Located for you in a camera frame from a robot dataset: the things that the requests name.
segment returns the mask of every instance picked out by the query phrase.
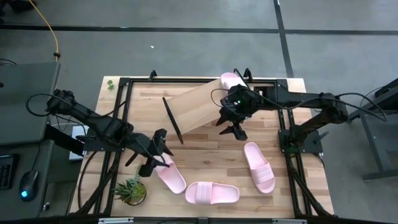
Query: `pink slide sandal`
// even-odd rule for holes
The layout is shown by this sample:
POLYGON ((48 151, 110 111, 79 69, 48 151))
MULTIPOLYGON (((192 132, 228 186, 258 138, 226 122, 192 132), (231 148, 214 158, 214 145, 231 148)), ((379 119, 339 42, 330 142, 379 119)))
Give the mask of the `pink slide sandal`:
POLYGON ((229 90, 232 86, 241 84, 246 86, 242 79, 235 73, 227 72, 221 75, 221 84, 225 90, 229 90))
POLYGON ((248 161, 253 181, 261 193, 271 193, 275 188, 275 177, 271 165, 254 142, 244 145, 244 156, 248 161))
POLYGON ((235 203, 239 200, 239 189, 232 185, 195 182, 187 188, 185 199, 189 203, 204 205, 235 203))
MULTIPOLYGON (((166 153, 162 154, 166 164, 170 165, 170 167, 157 166, 155 167, 155 171, 160 179, 169 187, 169 189, 175 193, 180 194, 184 192, 187 187, 187 183, 185 183, 184 178, 181 176, 180 171, 178 171, 177 167, 174 164, 172 158, 166 153)), ((160 156, 154 156, 155 159, 162 161, 160 156)))

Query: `gray floor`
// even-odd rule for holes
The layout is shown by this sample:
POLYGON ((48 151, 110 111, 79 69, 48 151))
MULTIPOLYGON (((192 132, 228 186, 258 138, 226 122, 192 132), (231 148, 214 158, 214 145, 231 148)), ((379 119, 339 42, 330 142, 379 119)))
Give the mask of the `gray floor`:
MULTIPOLYGON (((51 24, 73 26, 278 28, 271 0, 37 0, 51 24)), ((286 29, 397 30, 395 0, 280 0, 286 29)), ((34 12, 6 22, 42 24, 34 12)), ((249 67, 255 77, 286 77, 278 34, 56 32, 59 85, 94 109, 105 75, 219 75, 249 67)), ((294 77, 309 92, 368 91, 397 78, 398 36, 288 35, 294 77)), ((0 57, 53 60, 50 32, 0 30, 0 57)), ((359 104, 360 99, 346 101, 359 104)), ((341 217, 397 222, 398 178, 364 183, 376 171, 362 125, 328 125, 326 175, 341 217)), ((60 199, 63 204, 66 198, 60 199)))

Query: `black desk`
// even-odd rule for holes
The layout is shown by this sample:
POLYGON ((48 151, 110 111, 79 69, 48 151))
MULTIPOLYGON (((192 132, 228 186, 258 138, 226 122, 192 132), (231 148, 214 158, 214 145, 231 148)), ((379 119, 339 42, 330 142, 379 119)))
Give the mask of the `black desk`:
POLYGON ((39 156, 34 166, 34 169, 39 172, 39 191, 36 198, 30 202, 23 202, 19 197, 19 181, 26 172, 31 170, 34 158, 39 150, 38 144, 25 144, 9 149, 0 147, 0 154, 19 154, 19 163, 12 181, 12 188, 0 190, 0 220, 35 218, 40 215, 54 146, 55 143, 51 140, 45 140, 40 144, 39 156))
MULTIPOLYGON (((35 63, 0 67, 0 154, 19 154, 19 163, 12 188, 0 190, 0 220, 38 217, 43 208, 50 161, 55 147, 81 153, 83 144, 47 124, 48 117, 27 112, 25 101, 37 93, 52 94, 57 83, 60 64, 35 63), (40 154, 34 169, 39 172, 39 192, 30 202, 19 197, 19 182, 31 170, 37 151, 40 154)), ((38 96, 30 109, 45 114, 49 97, 38 96)))

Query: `potted plant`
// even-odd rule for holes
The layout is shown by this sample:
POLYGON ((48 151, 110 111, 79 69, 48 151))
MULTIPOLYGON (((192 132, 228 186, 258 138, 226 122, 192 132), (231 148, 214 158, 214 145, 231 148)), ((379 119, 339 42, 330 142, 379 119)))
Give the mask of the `potted plant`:
POLYGON ((119 196, 117 199, 132 206, 139 205, 144 201, 147 195, 147 189, 144 184, 139 181, 139 168, 140 166, 137 168, 136 176, 133 179, 127 179, 126 183, 116 183, 114 189, 114 194, 119 196))

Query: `cable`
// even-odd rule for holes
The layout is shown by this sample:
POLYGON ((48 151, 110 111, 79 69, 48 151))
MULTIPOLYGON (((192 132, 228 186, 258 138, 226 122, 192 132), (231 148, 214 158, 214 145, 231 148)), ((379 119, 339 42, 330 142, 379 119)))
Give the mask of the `cable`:
POLYGON ((30 4, 36 9, 37 13, 39 13, 40 17, 44 20, 45 24, 49 27, 52 35, 54 36, 54 41, 55 41, 55 61, 58 62, 59 57, 61 57, 59 51, 58 51, 58 40, 57 40, 57 36, 55 36, 54 31, 52 30, 49 22, 47 22, 47 20, 45 19, 45 17, 43 16, 43 14, 39 11, 39 9, 36 7, 36 5, 32 2, 32 0, 29 0, 30 4))
MULTIPOLYGON (((33 112, 33 111, 29 108, 29 102, 31 101, 31 99, 32 99, 33 97, 36 97, 36 96, 51 96, 51 97, 54 97, 54 98, 56 98, 56 99, 58 99, 58 100, 60 100, 60 101, 62 101, 62 102, 64 102, 64 103, 68 104, 69 106, 73 107, 73 105, 72 105, 70 102, 68 102, 68 101, 66 101, 66 100, 64 100, 64 99, 62 99, 62 98, 59 97, 59 96, 55 96, 55 95, 53 95, 53 94, 48 94, 48 93, 33 94, 33 95, 31 95, 31 96, 26 100, 26 102, 25 102, 25 107, 26 107, 26 110, 27 110, 30 114, 34 115, 34 116, 44 117, 44 116, 50 115, 50 113, 46 113, 46 114, 37 114, 37 113, 33 112)), ((121 106, 123 106, 125 103, 126 103, 125 101, 124 101, 123 103, 121 103, 121 104, 119 105, 119 108, 120 108, 121 106)), ((111 113, 113 113, 113 112, 114 112, 114 110, 112 110, 111 112, 106 113, 106 114, 104 114, 104 115, 99 115, 99 116, 92 116, 92 115, 89 115, 89 116, 87 116, 87 117, 88 117, 88 118, 104 118, 104 117, 108 116, 109 114, 111 114, 111 113)))
POLYGON ((139 141, 137 141, 136 139, 135 139, 135 141, 136 141, 136 143, 138 143, 138 145, 140 145, 140 147, 148 154, 148 156, 151 158, 151 159, 155 159, 154 158, 154 156, 153 155, 151 155, 149 152, 148 152, 148 150, 139 142, 139 141))
POLYGON ((389 114, 386 114, 386 116, 389 116, 389 115, 392 115, 392 114, 396 114, 396 113, 398 113, 398 111, 394 111, 394 112, 391 112, 389 114))
POLYGON ((66 130, 67 125, 69 124, 69 121, 68 121, 68 123, 65 124, 65 128, 64 128, 64 129, 61 129, 61 127, 60 127, 60 121, 58 120, 58 117, 56 116, 55 118, 57 119, 58 129, 59 129, 60 131, 66 130))
POLYGON ((189 220, 184 220, 184 219, 163 220, 163 221, 157 222, 156 224, 162 224, 162 223, 167 223, 167 222, 186 222, 186 223, 196 224, 196 222, 191 222, 189 220))
POLYGON ((70 209, 70 204, 72 203, 72 200, 73 200, 73 193, 74 193, 74 191, 75 191, 75 189, 72 189, 72 192, 70 193, 69 202, 68 202, 68 207, 67 207, 67 211, 65 212, 65 215, 68 215, 68 211, 69 211, 69 209, 70 209))
POLYGON ((217 89, 214 89, 214 90, 212 90, 212 91, 210 92, 210 98, 211 98, 212 102, 213 102, 216 106, 219 106, 219 107, 222 108, 223 106, 220 106, 220 105, 216 104, 216 102, 215 102, 214 99, 213 99, 213 92, 216 91, 216 90, 224 90, 224 91, 228 91, 228 90, 225 90, 225 89, 222 89, 222 88, 217 88, 217 89))
MULTIPOLYGON (((380 90, 381 88, 383 88, 383 86, 375 88, 374 90, 372 90, 369 93, 367 93, 365 96, 369 96, 369 94, 373 93, 376 90, 380 90)), ((365 98, 362 98, 361 103, 359 104, 359 107, 362 107, 363 100, 365 100, 365 98)))
POLYGON ((35 160, 34 160, 34 162, 33 162, 33 165, 32 165, 31 170, 33 170, 33 168, 35 167, 37 158, 38 158, 38 156, 39 156, 39 154, 40 154, 40 144, 41 144, 41 143, 42 143, 42 142, 39 142, 39 149, 37 150, 37 154, 36 154, 36 157, 35 157, 35 160))
MULTIPOLYGON (((341 97, 341 96, 349 96, 349 95, 356 95, 356 96, 362 96, 365 100, 368 100, 369 101, 369 103, 371 103, 373 106, 375 106, 380 112, 381 112, 381 114, 383 115, 383 117, 384 117, 384 120, 382 120, 378 115, 376 115, 376 114, 374 114, 374 113, 370 113, 371 115, 373 115, 373 116, 375 116, 375 117, 377 117, 377 118, 379 118, 379 119, 381 119, 382 121, 387 121, 387 116, 386 116, 386 114, 384 113, 384 111, 380 108, 380 106, 379 105, 377 105, 377 104, 375 104, 373 101, 371 101, 367 96, 364 96, 363 94, 360 94, 360 93, 343 93, 343 94, 340 94, 340 95, 337 95, 336 97, 341 97)), ((348 105, 348 106, 353 106, 354 107, 354 105, 350 105, 349 103, 346 103, 346 102, 344 102, 346 105, 348 105)))
POLYGON ((87 159, 87 162, 86 162, 85 166, 83 167, 83 170, 81 171, 81 175, 80 175, 80 179, 79 179, 79 184, 78 184, 78 186, 77 186, 77 205, 78 205, 79 209, 81 209, 81 195, 80 195, 81 181, 83 180, 83 176, 84 176, 84 174, 85 174, 85 172, 86 172, 87 165, 90 163, 90 161, 93 159, 93 157, 94 157, 94 155, 95 155, 96 153, 97 153, 97 152, 95 151, 95 152, 93 152, 93 153, 91 154, 91 156, 87 159))
MULTIPOLYGON (((121 103, 121 104, 119 105, 119 108, 122 107, 125 103, 126 103, 125 101, 124 101, 123 103, 121 103)), ((112 111, 110 111, 109 113, 106 113, 106 114, 104 114, 104 115, 99 115, 99 116, 92 116, 92 115, 89 115, 88 118, 104 118, 104 117, 106 117, 106 116, 109 116, 109 115, 110 115, 111 113, 113 113, 113 112, 114 112, 114 110, 112 110, 112 111)))
POLYGON ((70 120, 70 119, 67 119, 67 118, 63 118, 63 117, 61 117, 61 116, 59 116, 59 115, 54 115, 56 118, 60 118, 60 119, 63 119, 63 120, 65 120, 65 121, 69 121, 69 122, 73 122, 73 123, 75 123, 75 124, 79 124, 82 128, 83 128, 83 131, 85 132, 85 136, 87 135, 87 132, 86 132, 86 128, 85 128, 85 126, 82 124, 82 123, 79 123, 79 122, 76 122, 76 121, 72 121, 72 120, 70 120))
POLYGON ((318 158, 319 158, 319 160, 321 160, 321 162, 322 162, 322 165, 323 165, 323 168, 325 168, 325 162, 323 161, 322 157, 321 157, 321 156, 319 156, 319 155, 318 155, 318 153, 313 153, 313 154, 314 154, 314 156, 318 157, 318 158))
POLYGON ((74 125, 74 123, 61 123, 60 125, 74 125))
POLYGON ((59 97, 59 96, 55 96, 55 95, 53 95, 53 94, 48 94, 48 93, 33 94, 32 96, 30 96, 30 97, 26 100, 26 102, 25 102, 25 107, 26 107, 27 111, 28 111, 31 115, 34 115, 34 116, 44 117, 44 116, 50 115, 50 113, 47 113, 47 114, 37 114, 37 113, 33 112, 33 111, 29 108, 29 101, 30 101, 33 97, 35 97, 35 96, 51 96, 51 97, 54 97, 54 98, 56 98, 56 99, 58 99, 58 100, 60 100, 60 101, 62 101, 62 102, 64 102, 64 103, 70 105, 71 107, 73 107, 73 105, 71 105, 68 101, 62 99, 62 98, 59 97))
MULTIPOLYGON (((284 106, 279 105, 278 103, 275 103, 275 102, 273 102, 272 100, 266 98, 265 96, 262 96, 260 93, 257 93, 257 92, 255 92, 255 91, 253 91, 253 90, 246 90, 246 91, 251 91, 251 92, 255 93, 256 95, 260 96, 261 98, 265 99, 267 102, 271 103, 272 105, 278 106, 280 109, 284 109, 284 110, 296 109, 296 108, 300 107, 301 105, 303 105, 304 103, 308 103, 309 101, 321 100, 321 99, 322 99, 322 98, 320 98, 320 97, 309 98, 309 99, 307 99, 307 100, 304 100, 304 101, 300 102, 299 104, 297 104, 297 105, 295 105, 295 106, 284 107, 284 106)), ((360 108, 360 107, 358 107, 358 106, 352 105, 351 103, 344 102, 343 100, 339 100, 339 99, 335 99, 335 98, 328 98, 328 100, 333 100, 333 101, 336 101, 336 102, 345 104, 345 105, 347 105, 347 106, 356 108, 356 109, 358 109, 358 110, 360 110, 360 111, 363 111, 363 112, 365 112, 365 113, 368 113, 368 114, 370 114, 370 115, 376 117, 377 119, 380 119, 381 121, 387 121, 386 114, 383 112, 383 110, 382 110, 377 104, 373 103, 368 97, 366 97, 366 96, 364 96, 364 95, 362 95, 362 94, 360 94, 360 93, 344 93, 344 94, 337 95, 337 97, 339 97, 339 96, 345 96, 345 95, 359 95, 359 96, 362 96, 363 98, 367 99, 371 104, 373 104, 373 105, 382 113, 384 119, 380 118, 380 116, 378 116, 377 114, 373 113, 372 111, 369 111, 369 110, 366 110, 366 109, 362 109, 362 108, 360 108)))
POLYGON ((13 65, 17 65, 17 63, 13 62, 12 60, 8 60, 8 59, 5 59, 5 58, 0 58, 0 60, 4 60, 6 62, 11 62, 13 65))
POLYGON ((3 65, 14 65, 13 63, 0 63, 0 66, 3 66, 3 65))

